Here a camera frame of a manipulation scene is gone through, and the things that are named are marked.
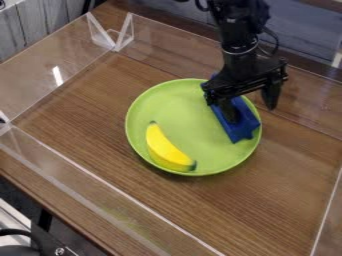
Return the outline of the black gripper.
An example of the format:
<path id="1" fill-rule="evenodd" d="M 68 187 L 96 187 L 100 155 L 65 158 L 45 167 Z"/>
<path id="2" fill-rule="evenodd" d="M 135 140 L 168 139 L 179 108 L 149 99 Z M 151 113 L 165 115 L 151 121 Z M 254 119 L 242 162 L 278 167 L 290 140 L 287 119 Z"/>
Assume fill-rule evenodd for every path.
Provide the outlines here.
<path id="1" fill-rule="evenodd" d="M 287 61 L 282 57 L 263 57 L 252 50 L 243 54 L 222 51 L 223 67 L 212 76 L 208 87 L 219 96 L 238 96 L 260 90 L 262 99 L 268 110 L 274 110 L 288 79 Z M 219 100 L 219 108 L 228 123 L 236 124 L 239 113 L 228 98 Z"/>

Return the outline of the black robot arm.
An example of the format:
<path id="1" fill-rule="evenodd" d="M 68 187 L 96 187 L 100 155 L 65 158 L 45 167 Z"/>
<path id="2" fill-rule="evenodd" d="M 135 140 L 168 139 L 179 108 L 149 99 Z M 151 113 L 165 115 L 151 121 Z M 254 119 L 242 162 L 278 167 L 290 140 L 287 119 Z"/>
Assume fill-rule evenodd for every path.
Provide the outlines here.
<path id="1" fill-rule="evenodd" d="M 204 83 L 208 105 L 222 111 L 224 119 L 236 123 L 240 117 L 232 99 L 259 90 L 266 107 L 274 110 L 287 80 L 287 61 L 276 58 L 279 47 L 276 34 L 267 28 L 270 6 L 264 0 L 206 0 L 203 7 L 215 21 L 223 67 Z"/>

